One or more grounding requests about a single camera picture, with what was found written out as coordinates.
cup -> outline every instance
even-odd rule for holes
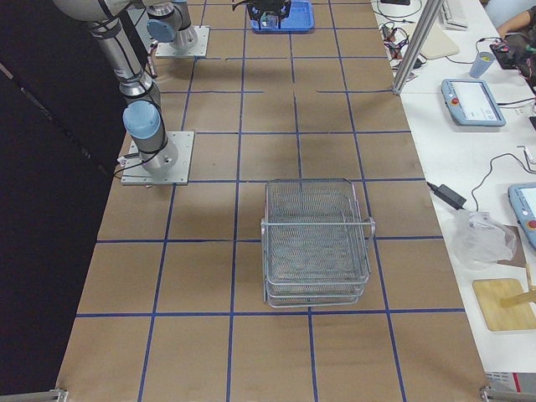
[[[495,56],[490,52],[479,52],[475,61],[472,62],[469,75],[471,78],[480,78],[495,60]]]

person's arm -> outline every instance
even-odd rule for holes
[[[497,28],[499,36],[504,38],[508,32],[515,32],[521,28],[528,27],[532,20],[531,17],[531,13],[527,10],[509,19]]]

wire basket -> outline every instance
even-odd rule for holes
[[[261,231],[265,301],[271,306],[349,304],[363,294],[374,220],[361,220],[348,180],[268,182]]]

touchscreen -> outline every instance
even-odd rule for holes
[[[499,120],[482,83],[453,81],[452,87],[467,120]]]
[[[521,188],[521,194],[525,197],[528,208],[536,214],[536,188]]]

keyboard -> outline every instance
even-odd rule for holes
[[[461,0],[444,0],[440,16],[443,26],[447,29],[466,31],[469,28]]]

